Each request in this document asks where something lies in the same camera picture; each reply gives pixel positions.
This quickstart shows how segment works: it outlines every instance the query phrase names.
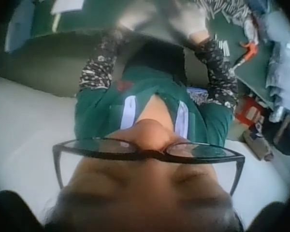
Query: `person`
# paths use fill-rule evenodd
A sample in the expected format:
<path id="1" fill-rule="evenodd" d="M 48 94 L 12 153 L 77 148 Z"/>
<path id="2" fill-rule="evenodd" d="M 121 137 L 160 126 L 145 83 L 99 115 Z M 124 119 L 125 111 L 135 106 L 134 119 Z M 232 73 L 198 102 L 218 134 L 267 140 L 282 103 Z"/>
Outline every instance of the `person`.
<path id="1" fill-rule="evenodd" d="M 84 157 L 63 186 L 45 228 L 241 231 L 230 194 L 218 184 L 213 165 L 163 161 L 165 151 L 183 160 L 190 157 L 184 150 L 190 142 L 224 146 L 233 120 L 237 81 L 209 36 L 205 11 L 197 5 L 183 5 L 169 18 L 171 28 L 193 44 L 196 57 L 208 68 L 208 98 L 201 105 L 193 101 L 178 77 L 185 75 L 183 51 L 163 42 L 157 42 L 158 46 L 149 42 L 150 46 L 145 45 L 128 61 L 122 78 L 112 79 L 117 56 L 130 41 L 131 31 L 155 12 L 148 1 L 142 4 L 129 8 L 118 26 L 102 36 L 83 68 L 75 134 L 78 141 L 85 141 L 83 146 L 92 146 L 88 140 L 98 141 L 97 152 L 116 156 L 137 149 L 135 155 L 143 159 Z M 199 151 L 211 155 L 206 149 Z"/>

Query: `floral sleeve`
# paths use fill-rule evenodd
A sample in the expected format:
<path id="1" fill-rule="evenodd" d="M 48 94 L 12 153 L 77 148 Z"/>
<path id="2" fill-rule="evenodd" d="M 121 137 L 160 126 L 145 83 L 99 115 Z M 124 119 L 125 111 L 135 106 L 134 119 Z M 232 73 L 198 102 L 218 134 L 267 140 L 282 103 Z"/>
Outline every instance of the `floral sleeve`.
<path id="1" fill-rule="evenodd" d="M 233 112 L 238 103 L 238 85 L 231 65 L 215 40 L 208 40 L 195 49 L 195 56 L 208 69 L 208 98 L 205 103 L 223 105 Z"/>
<path id="2" fill-rule="evenodd" d="M 80 91 L 86 88 L 108 89 L 112 82 L 112 73 L 121 47 L 129 40 L 129 32 L 115 29 L 101 37 L 82 70 Z"/>

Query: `black eyeglass frame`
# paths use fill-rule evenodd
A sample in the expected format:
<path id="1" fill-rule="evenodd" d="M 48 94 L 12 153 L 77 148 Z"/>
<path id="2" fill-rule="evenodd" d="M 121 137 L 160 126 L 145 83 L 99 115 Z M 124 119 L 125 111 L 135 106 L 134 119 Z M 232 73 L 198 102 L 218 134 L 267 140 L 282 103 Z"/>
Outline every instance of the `black eyeglass frame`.
<path id="1" fill-rule="evenodd" d="M 55 171 L 57 175 L 57 180 L 60 186 L 60 189 L 63 189 L 63 183 L 61 178 L 61 170 L 60 170 L 60 157 L 61 153 L 69 152 L 76 155 L 81 155 L 87 158 L 97 158 L 97 159 L 104 159 L 104 160 L 118 160 L 118 161 L 142 161 L 146 159 L 157 159 L 163 162 L 168 163 L 181 163 L 181 164 L 215 164 L 215 163 L 226 163 L 226 162 L 233 162 L 236 161 L 236 174 L 235 179 L 230 191 L 230 195 L 232 196 L 236 190 L 238 182 L 240 180 L 242 170 L 245 163 L 245 156 L 232 151 L 230 149 L 210 145 L 205 143 L 192 143 L 192 142 L 185 142 L 185 143 L 177 143 L 172 144 L 165 148 L 163 152 L 155 151 L 155 150 L 147 150 L 146 154 L 144 150 L 140 149 L 138 145 L 127 142 L 120 139 L 110 139 L 110 138 L 94 138 L 92 140 L 99 139 L 99 140 L 113 140 L 117 142 L 124 142 L 130 145 L 133 145 L 136 148 L 136 151 L 131 153 L 108 153 L 108 152 L 98 152 L 98 151 L 89 151 L 85 149 L 73 148 L 73 147 L 66 147 L 66 144 L 81 141 L 81 140 L 70 140 L 63 143 L 59 143 L 53 146 L 53 157 L 54 157 L 54 165 Z M 208 158 L 199 158 L 199 157 L 178 157 L 167 153 L 168 148 L 176 145 L 207 145 L 211 147 L 221 148 L 223 150 L 229 151 L 234 154 L 234 156 L 227 156 L 227 157 L 208 157 Z"/>

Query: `white glove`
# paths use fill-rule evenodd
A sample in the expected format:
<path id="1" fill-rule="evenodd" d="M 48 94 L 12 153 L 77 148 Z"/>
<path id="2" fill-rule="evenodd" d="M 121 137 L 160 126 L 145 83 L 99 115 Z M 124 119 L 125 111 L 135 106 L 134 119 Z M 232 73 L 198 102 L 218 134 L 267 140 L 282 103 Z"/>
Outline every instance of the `white glove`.
<path id="1" fill-rule="evenodd" d="M 187 3 L 179 6 L 179 13 L 169 18 L 171 26 L 189 39 L 190 35 L 207 31 L 206 11 L 197 4 Z"/>
<path id="2" fill-rule="evenodd" d="M 137 0 L 127 8 L 119 20 L 119 26 L 135 30 L 152 19 L 156 12 L 155 6 L 149 0 Z"/>

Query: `green shirt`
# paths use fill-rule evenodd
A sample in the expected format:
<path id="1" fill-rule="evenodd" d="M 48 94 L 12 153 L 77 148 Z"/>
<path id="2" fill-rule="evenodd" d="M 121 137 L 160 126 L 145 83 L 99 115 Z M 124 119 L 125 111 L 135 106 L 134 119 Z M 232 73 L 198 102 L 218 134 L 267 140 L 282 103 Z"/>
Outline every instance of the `green shirt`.
<path id="1" fill-rule="evenodd" d="M 102 138 L 132 126 L 154 94 L 165 102 L 177 134 L 192 142 L 224 146 L 233 120 L 231 109 L 214 103 L 196 106 L 185 86 L 143 66 L 128 69 L 109 89 L 84 89 L 77 94 L 76 138 Z"/>

